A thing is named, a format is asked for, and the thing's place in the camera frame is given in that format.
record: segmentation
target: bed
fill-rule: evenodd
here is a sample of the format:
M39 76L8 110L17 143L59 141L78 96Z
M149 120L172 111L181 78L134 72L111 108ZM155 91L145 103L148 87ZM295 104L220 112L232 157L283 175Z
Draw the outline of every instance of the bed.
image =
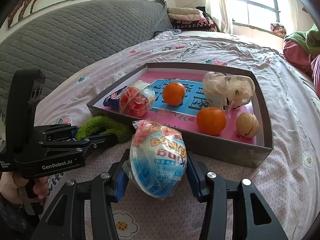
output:
M242 36L163 32L152 39L155 31L167 28L172 26L163 1L95 0L38 17L0 44L0 109L5 114L14 71L34 65L47 76L46 97L37 108L35 125L81 125L91 118L88 101L144 63L195 62L250 70L268 106L274 150L257 169L197 158L225 179L251 179L288 238L302 239L320 210L320 100L312 81L278 51ZM45 208L68 179L93 179L129 147L130 142L117 145L89 157L84 168L52 176ZM123 200L113 206L115 214L130 217L137 225L136 232L120 238L152 240L198 239L204 210L205 205L192 196L186 176L165 201L148 197L130 183ZM91 240L89 212L86 205L86 235ZM229 203L226 239L231 239L231 217Z
M271 206L288 238L302 239L320 209L320 159L317 154L320 150L320 100L312 81L287 63L276 50L224 33L172 35L164 32L95 62L68 78L40 102L35 125L58 123L59 120L81 125L91 117L86 106L90 99L148 62L223 64L254 73L270 114L274 135L272 153L257 169L201 156L197 158L225 179L250 178ZM45 208L68 179L77 182L93 179L108 170L129 147L130 142L117 145L91 156L84 168L60 174L59 180L53 176ZM90 205L86 205L86 231L87 239L92 239L89 208ZM193 198L186 176L174 196L165 201L145 195L130 183L123 200L113 206L114 213L127 214L132 223L138 225L138 231L132 232L130 237L153 240L198 239L204 210L205 205ZM226 239L231 239L231 216L232 204L229 203Z

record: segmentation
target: black device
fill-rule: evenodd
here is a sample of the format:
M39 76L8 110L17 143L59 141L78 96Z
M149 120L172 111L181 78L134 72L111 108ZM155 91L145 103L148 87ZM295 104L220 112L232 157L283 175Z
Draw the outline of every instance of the black device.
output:
M94 135L75 141L79 126L54 124L34 127L36 107L40 101L45 76L37 69L15 72L7 105L6 146L0 152L0 171L19 171L29 179L25 189L29 198L34 179L85 166L93 149L112 147L118 143L115 134ZM43 212L39 203L28 203L29 215Z
M111 203L124 196L128 177L122 170L127 149L120 162L95 179L77 183L68 180L51 202L31 240L85 240L84 200L91 200L94 240L118 240ZM206 202L200 240L224 240L227 199L233 199L233 240L288 240L279 221L249 179L224 180L209 172L192 152L187 152L187 176L194 197Z

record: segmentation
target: window sill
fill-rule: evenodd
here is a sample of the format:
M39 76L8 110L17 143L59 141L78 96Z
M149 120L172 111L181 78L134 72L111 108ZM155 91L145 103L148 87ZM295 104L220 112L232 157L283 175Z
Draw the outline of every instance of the window sill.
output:
M277 35L275 33L273 33L272 31L267 31L267 30L264 30L264 29L261 29L259 27L255 27L255 26L252 26L252 25L248 25L248 24L243 24L243 23L237 23L237 22L232 22L233 25L237 25L237 26L242 26L242 27L249 27L251 29L254 29L254 30L258 30L258 31L261 31L261 32L265 32L265 33L270 33L272 35L275 35L279 38L282 38L284 39L284 37L280 36L280 35Z

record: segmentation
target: window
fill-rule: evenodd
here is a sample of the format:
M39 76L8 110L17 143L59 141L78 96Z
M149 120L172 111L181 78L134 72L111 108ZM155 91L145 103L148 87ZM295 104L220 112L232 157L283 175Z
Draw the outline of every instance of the window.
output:
M277 0L230 0L233 21L270 30L270 24L280 22Z

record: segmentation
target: box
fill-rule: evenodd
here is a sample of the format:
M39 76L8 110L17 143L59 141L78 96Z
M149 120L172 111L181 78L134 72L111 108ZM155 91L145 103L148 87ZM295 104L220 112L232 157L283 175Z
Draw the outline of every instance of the box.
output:
M120 114L108 109L107 107L104 107L102 105L104 98L113 94L124 86L132 84L141 77L147 76L147 73L149 72L157 72L157 75L159 75L158 72L163 72L172 78L174 76L187 76L187 74L192 74L193 76L203 76L209 71L225 73L227 75L248 76L253 80L256 91L252 98L252 107L260 124L260 130L257 136L253 139L253 141L248 143L246 142L246 138L239 138L240 141L234 141L231 139L220 138L218 136L205 135L199 132L191 131L190 129L182 129L179 126L177 127L170 124L166 125L179 130L182 133L182 138L185 142L186 148L195 154L226 163L257 168L273 150L273 136L265 99L258 81L251 71L221 65L208 65L199 63L146 63L145 65L133 70L107 87L94 99L88 102L87 106L93 116L107 115L114 120L132 127L133 121L141 119Z

